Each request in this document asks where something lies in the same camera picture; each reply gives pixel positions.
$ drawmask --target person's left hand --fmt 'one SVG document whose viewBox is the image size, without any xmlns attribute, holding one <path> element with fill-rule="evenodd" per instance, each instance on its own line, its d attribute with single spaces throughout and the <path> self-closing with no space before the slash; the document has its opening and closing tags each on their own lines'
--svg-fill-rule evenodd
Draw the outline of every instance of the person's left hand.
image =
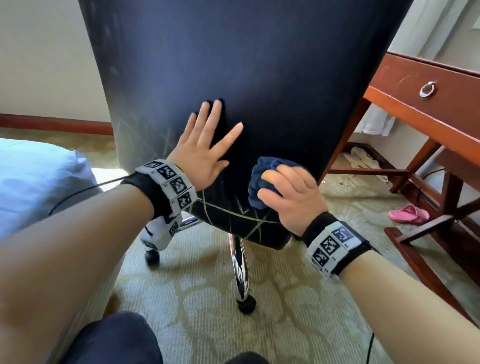
<svg viewBox="0 0 480 364">
<path fill-rule="evenodd" d="M 230 149 L 243 130 L 240 122 L 210 149 L 216 126 L 222 113 L 222 103 L 214 102 L 212 112 L 208 116 L 210 104 L 204 102 L 198 113 L 190 115 L 185 132 L 167 160 L 179 166 L 195 187 L 201 191 L 212 185 L 221 171 L 228 165 L 227 160 L 220 158 Z"/>
</svg>

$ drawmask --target person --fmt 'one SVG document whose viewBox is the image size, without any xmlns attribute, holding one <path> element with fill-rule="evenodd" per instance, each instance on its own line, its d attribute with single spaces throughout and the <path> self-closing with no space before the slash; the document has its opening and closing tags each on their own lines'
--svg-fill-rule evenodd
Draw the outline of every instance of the person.
<svg viewBox="0 0 480 364">
<path fill-rule="evenodd" d="M 220 159 L 243 129 L 237 124 L 211 148 L 221 108 L 216 101 L 209 113 L 209 104 L 202 104 L 165 161 L 178 166 L 196 191 L 210 186 L 228 166 Z M 281 195 L 262 189 L 258 197 L 310 247 L 318 243 L 316 235 L 329 233 L 328 227 L 339 223 L 328 213 L 315 179 L 306 170 L 282 165 L 262 178 Z M 0 363 L 26 364 L 44 358 L 143 227 L 155 216 L 173 213 L 168 193 L 152 183 L 153 177 L 142 175 L 141 179 L 68 208 L 0 244 Z M 342 228 L 348 235 L 348 225 Z M 360 245 L 346 253 L 341 261 L 346 263 L 337 269 L 338 263 L 329 274 L 339 276 L 393 361 L 480 362 L 478 329 L 355 233 L 352 239 L 357 238 Z M 355 256 L 348 259 L 353 251 Z M 315 266 L 324 270 L 327 265 Z M 61 363 L 162 363 L 162 357 L 145 319 L 120 313 L 85 327 Z M 267 361 L 244 353 L 229 363 Z"/>
</svg>

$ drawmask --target pink slipper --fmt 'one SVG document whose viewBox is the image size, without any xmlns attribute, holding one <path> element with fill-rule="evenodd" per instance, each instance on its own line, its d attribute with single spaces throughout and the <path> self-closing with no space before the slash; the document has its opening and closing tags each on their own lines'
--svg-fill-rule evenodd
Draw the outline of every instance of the pink slipper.
<svg viewBox="0 0 480 364">
<path fill-rule="evenodd" d="M 401 210 L 393 210 L 388 212 L 388 217 L 401 224 L 424 224 L 430 218 L 427 211 L 415 207 L 413 205 L 407 205 Z"/>
</svg>

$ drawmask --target caster wheel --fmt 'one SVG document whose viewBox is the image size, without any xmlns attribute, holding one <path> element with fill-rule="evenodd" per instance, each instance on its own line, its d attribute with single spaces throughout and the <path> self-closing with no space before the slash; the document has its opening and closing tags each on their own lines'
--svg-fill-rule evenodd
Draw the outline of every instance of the caster wheel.
<svg viewBox="0 0 480 364">
<path fill-rule="evenodd" d="M 243 302 L 237 300 L 237 304 L 240 312 L 242 312 L 244 315 L 250 315 L 253 311 L 255 311 L 257 301 L 253 298 L 253 296 L 248 296 Z"/>
<path fill-rule="evenodd" d="M 156 267 L 160 264 L 160 254 L 158 250 L 152 249 L 145 253 L 145 262 L 149 267 Z"/>
</svg>

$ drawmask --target black trousers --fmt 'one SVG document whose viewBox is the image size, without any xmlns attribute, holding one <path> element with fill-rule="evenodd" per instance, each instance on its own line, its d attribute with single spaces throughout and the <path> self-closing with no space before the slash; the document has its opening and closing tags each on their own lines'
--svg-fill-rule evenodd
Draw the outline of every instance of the black trousers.
<svg viewBox="0 0 480 364">
<path fill-rule="evenodd" d="M 75 338 L 60 364 L 163 364 L 153 330 L 133 312 L 92 322 Z M 225 364 L 268 364 L 254 352 L 244 352 Z"/>
</svg>

